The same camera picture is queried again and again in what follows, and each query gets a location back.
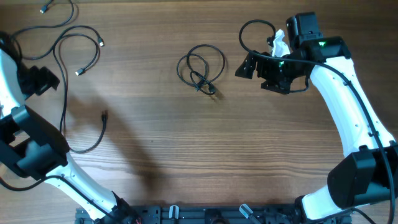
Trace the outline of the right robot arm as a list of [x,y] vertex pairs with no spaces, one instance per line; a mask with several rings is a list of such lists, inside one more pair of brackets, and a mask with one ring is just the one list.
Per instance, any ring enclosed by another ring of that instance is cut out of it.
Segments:
[[291,222],[341,223],[351,212],[389,202],[388,221],[396,214],[397,141],[383,126],[354,70],[351,53],[339,37],[324,37],[314,12],[296,14],[286,30],[273,30],[268,52],[248,49],[236,75],[263,79],[265,90],[288,95],[292,82],[305,78],[323,97],[338,129],[343,160],[326,185],[295,201]]

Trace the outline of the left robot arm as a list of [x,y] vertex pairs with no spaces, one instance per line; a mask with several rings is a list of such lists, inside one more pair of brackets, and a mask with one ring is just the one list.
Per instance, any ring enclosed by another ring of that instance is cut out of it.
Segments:
[[26,105],[30,96],[59,83],[47,67],[27,68],[16,41],[1,33],[1,162],[19,177],[60,189],[85,209],[93,223],[140,223],[126,201],[73,160],[62,133]]

